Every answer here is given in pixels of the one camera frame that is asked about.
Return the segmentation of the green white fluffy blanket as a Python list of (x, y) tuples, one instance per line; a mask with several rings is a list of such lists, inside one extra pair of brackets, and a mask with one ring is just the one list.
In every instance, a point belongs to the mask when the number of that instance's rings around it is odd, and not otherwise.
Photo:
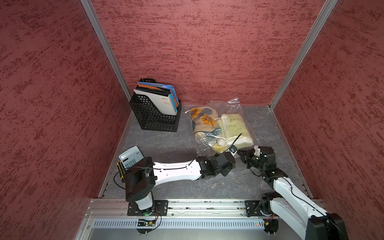
[(219, 136), (216, 147), (223, 151), (233, 144), (238, 149), (248, 148), (254, 145), (254, 140), (246, 126), (246, 123), (240, 114), (222, 114), (218, 120), (222, 132)]

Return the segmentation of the clear plastic vacuum bag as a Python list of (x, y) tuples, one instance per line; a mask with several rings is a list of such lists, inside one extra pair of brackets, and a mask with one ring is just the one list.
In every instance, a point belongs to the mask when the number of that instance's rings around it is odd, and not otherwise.
[(235, 168), (237, 152), (252, 149), (256, 144), (238, 97), (194, 106), (186, 114), (196, 142), (200, 179), (225, 177)]

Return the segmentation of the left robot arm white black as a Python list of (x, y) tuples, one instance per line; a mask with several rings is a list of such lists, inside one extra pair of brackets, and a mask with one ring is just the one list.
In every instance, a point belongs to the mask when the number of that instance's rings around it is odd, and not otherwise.
[(126, 201), (136, 203), (142, 212), (152, 210), (154, 187), (175, 181), (208, 180), (217, 175), (225, 177), (235, 164), (236, 160), (231, 152), (213, 157), (198, 156), (188, 162), (173, 164), (153, 162), (151, 157), (146, 157), (125, 170)]

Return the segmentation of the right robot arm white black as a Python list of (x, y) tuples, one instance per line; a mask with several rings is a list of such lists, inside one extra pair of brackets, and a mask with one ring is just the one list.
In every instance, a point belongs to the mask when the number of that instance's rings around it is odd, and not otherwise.
[(273, 189), (262, 195), (258, 205), (247, 208), (247, 217), (261, 214), (270, 218), (275, 226), (280, 218), (303, 240), (349, 238), (345, 223), (338, 214), (330, 214), (317, 205), (278, 168), (271, 147), (255, 146), (249, 150), (239, 150), (237, 154), (247, 169), (257, 169), (257, 175)]

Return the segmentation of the beige orange blue patterned blanket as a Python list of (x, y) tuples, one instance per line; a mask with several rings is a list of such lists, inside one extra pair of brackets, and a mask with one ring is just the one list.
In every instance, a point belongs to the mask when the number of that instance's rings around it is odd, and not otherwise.
[(190, 119), (196, 143), (213, 146), (222, 132), (218, 112), (208, 106), (193, 108)]

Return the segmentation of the white booklet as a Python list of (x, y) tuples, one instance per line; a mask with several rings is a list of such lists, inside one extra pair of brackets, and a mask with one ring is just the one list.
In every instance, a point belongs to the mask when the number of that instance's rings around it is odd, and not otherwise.
[(134, 92), (136, 95), (147, 96), (161, 114), (170, 116), (177, 115), (177, 108), (173, 102), (171, 91), (136, 88)]

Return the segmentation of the black mesh file holder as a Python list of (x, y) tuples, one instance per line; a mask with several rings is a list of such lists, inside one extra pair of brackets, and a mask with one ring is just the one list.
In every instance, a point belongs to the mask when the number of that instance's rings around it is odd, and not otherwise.
[[(154, 79), (149, 78), (140, 79), (138, 82), (157, 83)], [(130, 100), (130, 106), (142, 130), (160, 132), (177, 131), (182, 109), (181, 103), (177, 108), (176, 116), (163, 115), (147, 96), (136, 95), (134, 92)]]

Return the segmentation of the blue folder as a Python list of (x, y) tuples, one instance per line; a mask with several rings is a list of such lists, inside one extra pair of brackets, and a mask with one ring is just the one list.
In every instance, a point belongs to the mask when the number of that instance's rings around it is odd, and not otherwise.
[(149, 82), (138, 82), (138, 86), (143, 87), (143, 88), (152, 88), (152, 89), (156, 89), (156, 90), (157, 89), (164, 89), (164, 90), (171, 91), (175, 106), (176, 106), (176, 108), (179, 107), (180, 103), (179, 103), (178, 97), (176, 95), (175, 88), (172, 85), (164, 85), (164, 84), (149, 83)]

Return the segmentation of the grey desk calculator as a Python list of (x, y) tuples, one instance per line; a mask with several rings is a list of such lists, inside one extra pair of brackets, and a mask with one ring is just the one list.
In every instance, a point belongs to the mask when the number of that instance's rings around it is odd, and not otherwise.
[(137, 146), (126, 150), (122, 154), (119, 155), (119, 161), (117, 163), (120, 179), (122, 183), (125, 183), (125, 175), (128, 170), (137, 164), (140, 160), (144, 158), (143, 154), (140, 152)]

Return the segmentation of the orange folder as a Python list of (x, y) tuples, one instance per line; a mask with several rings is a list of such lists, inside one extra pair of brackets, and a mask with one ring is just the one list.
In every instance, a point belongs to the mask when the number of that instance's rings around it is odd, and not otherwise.
[(169, 91), (169, 89), (164, 89), (164, 88), (155, 87), (151, 85), (144, 85), (144, 84), (137, 84), (136, 89), (149, 89), (153, 91), (167, 91), (167, 92)]

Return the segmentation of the right corner aluminium profile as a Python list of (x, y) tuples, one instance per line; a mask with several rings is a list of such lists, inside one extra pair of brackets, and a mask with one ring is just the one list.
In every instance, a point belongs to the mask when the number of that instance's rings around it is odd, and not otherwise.
[(324, 24), (326, 23), (327, 19), (329, 18), (330, 14), (332, 13), (334, 7), (338, 3), (338, 0), (326, 0), (323, 7), (321, 8), (316, 20), (314, 21), (309, 33), (307, 34), (298, 54), (296, 55), (291, 67), (289, 68), (286, 76), (284, 77), (278, 91), (276, 92), (275, 96), (273, 97), (269, 108), (271, 111), (275, 109), (277, 106), (279, 100), (283, 96), (286, 88), (290, 84), (291, 80), (293, 79), (294, 75), (296, 74), (297, 70), (299, 69), (302, 61), (306, 57), (308, 51), (312, 47), (314, 41), (316, 40), (318, 34), (322, 30)]

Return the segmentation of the corner aluminium profile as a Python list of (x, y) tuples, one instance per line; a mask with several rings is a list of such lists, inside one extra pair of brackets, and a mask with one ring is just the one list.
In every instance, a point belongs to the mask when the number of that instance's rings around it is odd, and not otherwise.
[(97, 13), (95, 11), (95, 8), (92, 4), (92, 1), (89, 1), (89, 0), (81, 0), (81, 3), (82, 3), (82, 6), (91, 22), (91, 25), (103, 47), (103, 50), (114, 70), (114, 73), (120, 83), (120, 86), (126, 96), (126, 98), (128, 99), (128, 101), (131, 100), (131, 93), (130, 93), (130, 90), (129, 90), (129, 87), (127, 85), (127, 82), (125, 80), (125, 77), (124, 77), (124, 74), (119, 66), (119, 63), (116, 59), (116, 56), (111, 48), (111, 45), (107, 39), (107, 36), (103, 30), (103, 27), (100, 23), (100, 20), (97, 16)]
[(271, 111), (275, 109), (277, 106), (279, 100), (283, 96), (286, 88), (290, 84), (291, 80), (293, 79), (294, 75), (296, 74), (297, 70), (299, 69), (302, 61), (306, 57), (308, 51), (312, 47), (314, 41), (316, 40), (318, 34), (322, 30), (324, 24), (326, 23), (327, 19), (329, 18), (330, 14), (332, 13), (334, 7), (338, 3), (338, 0), (326, 0), (323, 7), (321, 8), (316, 20), (314, 21), (309, 33), (307, 34), (298, 54), (296, 55), (291, 67), (289, 68), (286, 76), (284, 77), (278, 91), (276, 92), (275, 96), (273, 97), (269, 108)]

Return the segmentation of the left corner aluminium profile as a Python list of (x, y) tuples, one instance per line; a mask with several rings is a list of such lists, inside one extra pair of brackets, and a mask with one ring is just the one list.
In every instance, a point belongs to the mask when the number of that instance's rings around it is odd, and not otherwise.
[(130, 93), (130, 90), (129, 90), (129, 87), (127, 85), (127, 82), (125, 80), (125, 77), (124, 77), (124, 74), (119, 66), (119, 63), (116, 59), (116, 56), (111, 48), (111, 45), (107, 39), (107, 36), (103, 30), (103, 27), (100, 23), (100, 20), (97, 16), (97, 13), (95, 11), (95, 8), (92, 4), (92, 1), (89, 1), (89, 0), (81, 0), (81, 3), (82, 3), (82, 6), (91, 22), (91, 25), (103, 47), (103, 50), (114, 70), (114, 73), (120, 83), (120, 86), (126, 96), (126, 98), (128, 99), (128, 101), (131, 100), (131, 93)]

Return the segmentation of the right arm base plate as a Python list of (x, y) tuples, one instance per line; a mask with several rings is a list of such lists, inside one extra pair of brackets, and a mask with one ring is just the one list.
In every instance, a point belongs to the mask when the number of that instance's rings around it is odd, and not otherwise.
[(245, 210), (246, 217), (263, 217), (263, 218), (277, 218), (279, 215), (271, 212), (267, 209), (267, 202), (264, 200), (261, 201), (253, 201), (247, 200), (245, 201)]

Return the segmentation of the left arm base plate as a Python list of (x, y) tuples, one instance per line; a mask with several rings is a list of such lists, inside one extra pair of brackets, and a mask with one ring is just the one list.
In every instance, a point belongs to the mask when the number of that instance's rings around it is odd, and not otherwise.
[(139, 209), (136, 202), (129, 203), (127, 216), (155, 216), (160, 213), (161, 216), (166, 216), (168, 212), (168, 200), (155, 200), (154, 207), (149, 210), (142, 211)]

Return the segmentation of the aluminium front rail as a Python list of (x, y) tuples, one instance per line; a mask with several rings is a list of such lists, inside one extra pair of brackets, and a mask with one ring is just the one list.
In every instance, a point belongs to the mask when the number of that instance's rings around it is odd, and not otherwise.
[(166, 216), (127, 216), (129, 203), (124, 199), (92, 199), (85, 218), (247, 218), (241, 199), (169, 199)]

